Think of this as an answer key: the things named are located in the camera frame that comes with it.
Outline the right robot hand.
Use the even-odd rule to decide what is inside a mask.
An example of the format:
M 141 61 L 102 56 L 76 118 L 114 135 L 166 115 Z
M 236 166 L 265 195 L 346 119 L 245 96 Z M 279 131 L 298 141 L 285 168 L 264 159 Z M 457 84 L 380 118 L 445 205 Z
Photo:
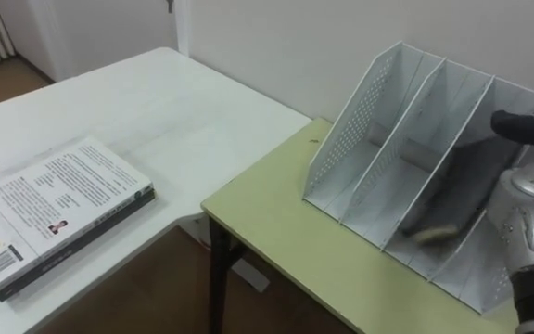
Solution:
M 496 110 L 490 118 L 491 130 L 508 140 L 534 146 L 534 116 Z

